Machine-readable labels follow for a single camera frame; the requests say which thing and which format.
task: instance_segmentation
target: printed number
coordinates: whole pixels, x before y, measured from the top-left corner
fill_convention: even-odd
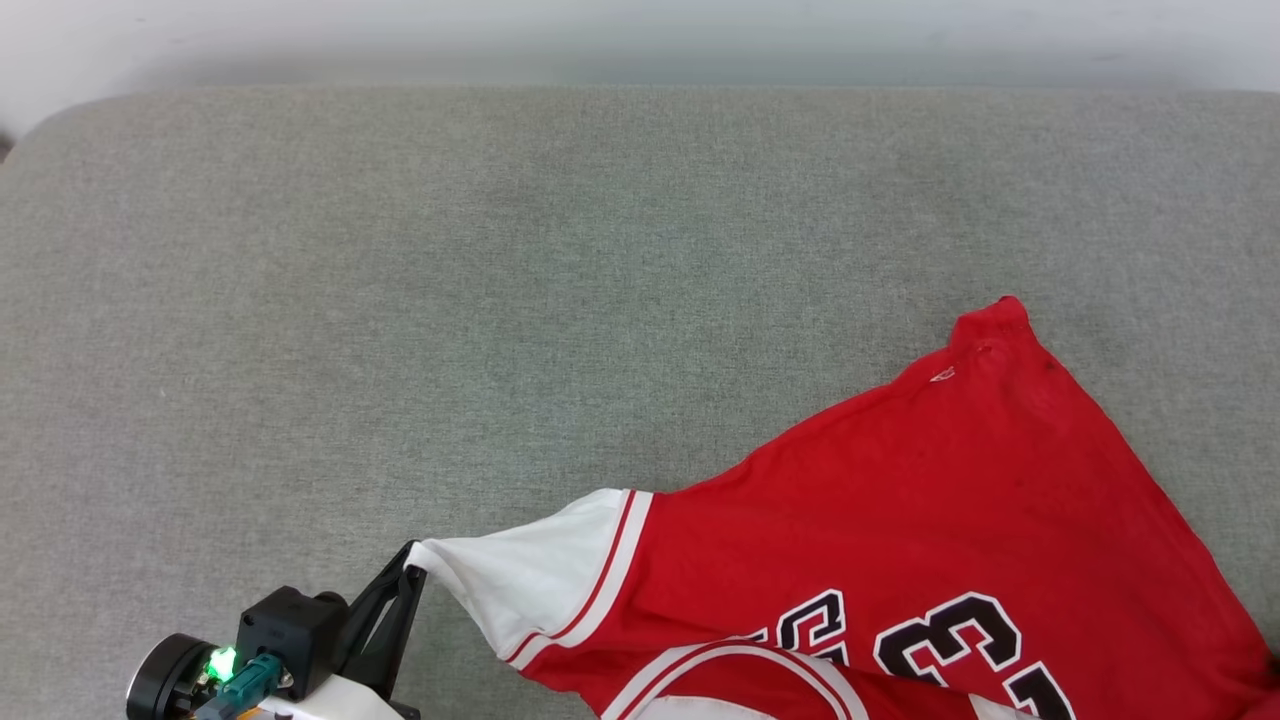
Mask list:
[[[777,646],[782,650],[849,665],[845,641],[835,642],[845,632],[845,596],[837,589],[826,591],[783,612],[774,632]],[[768,643],[769,629],[762,628],[748,639]]]
[[[1057,687],[1057,680],[1048,674],[1043,662],[1018,673],[1005,680],[1005,692],[1014,700],[1014,707],[1024,710],[1042,720],[1075,720],[1071,703]]]
[[[1021,660],[1023,634],[1000,601],[970,592],[929,610],[923,619],[908,620],[876,635],[876,662],[890,675],[947,687],[938,667],[920,667],[914,656],[928,648],[942,666],[966,657],[973,648],[960,637],[961,628],[982,633],[978,652],[992,671],[1007,670]],[[1075,720],[1071,705],[1043,662],[1019,670],[1004,687],[1019,710],[1042,720]]]
[[[997,673],[1021,657],[1023,635],[1000,601],[972,592],[934,607],[923,620],[908,620],[876,635],[876,660],[890,675],[946,687],[936,667],[919,667],[911,656],[923,647],[929,647],[942,665],[968,656],[973,648],[960,637],[960,628],[977,628],[986,635],[978,650]]]

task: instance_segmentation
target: white trim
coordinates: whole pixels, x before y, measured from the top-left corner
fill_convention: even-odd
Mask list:
[[[662,696],[636,716],[636,720],[778,720],[759,710],[751,710],[714,697],[668,694]]]
[[[614,550],[613,559],[608,562],[608,568],[604,568],[604,582],[600,584],[599,592],[596,592],[594,598],[588,598],[586,602],[590,605],[586,612],[579,619],[577,624],[561,637],[554,637],[556,633],[548,635],[545,633],[538,633],[529,641],[529,643],[509,660],[511,666],[516,670],[524,670],[530,662],[538,657],[541,651],[547,650],[553,644],[561,647],[576,647],[591,637],[604,621],[604,618],[613,609],[614,601],[618,598],[618,592],[622,589],[622,583],[627,578],[627,573],[631,570],[631,561],[635,559],[636,546],[640,543],[640,533],[644,530],[645,518],[649,515],[649,506],[653,503],[653,493],[631,491],[634,497],[631,498],[631,509],[627,511],[626,516],[621,519],[622,534],[618,537],[618,546]]]
[[[586,641],[617,602],[653,495],[599,489],[559,512],[480,538],[425,539],[404,565],[447,587],[503,661]]]
[[[626,687],[622,688],[622,692],[620,692],[604,712],[600,714],[600,720],[622,720],[623,711],[632,705],[635,705],[637,711],[643,710],[646,703],[658,697],[662,691],[667,688],[667,685],[676,682],[676,679],[685,673],[689,673],[694,667],[709,660],[731,655],[750,655],[773,661],[787,670],[791,670],[809,683],[809,685],[831,705],[836,717],[840,720],[868,720],[867,708],[863,706],[861,700],[859,700],[858,693],[854,692],[849,680],[846,680],[845,676],[840,674],[840,670],[837,670],[831,662],[815,660],[797,652],[760,647],[756,644],[716,643],[677,647],[663,652],[649,662],[649,665],[645,665],[643,670],[636,673],[634,678],[631,678]],[[832,696],[831,692],[814,678],[815,674],[836,691],[836,696]],[[849,708],[849,714],[841,710],[841,705]],[[634,719],[636,715],[631,714],[626,717]]]

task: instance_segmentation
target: red basketball jersey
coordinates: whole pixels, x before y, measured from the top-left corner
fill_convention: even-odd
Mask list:
[[[1274,687],[1210,553],[1011,297],[717,478],[411,562],[609,720],[1234,720]]]

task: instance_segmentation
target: couch cushion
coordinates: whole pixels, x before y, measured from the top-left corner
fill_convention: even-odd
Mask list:
[[[351,597],[407,538],[696,482],[1005,293],[1280,646],[1276,118],[815,88],[59,115],[0,168],[0,697],[108,716],[155,642],[229,642],[279,584]],[[439,589],[397,696],[588,716]]]

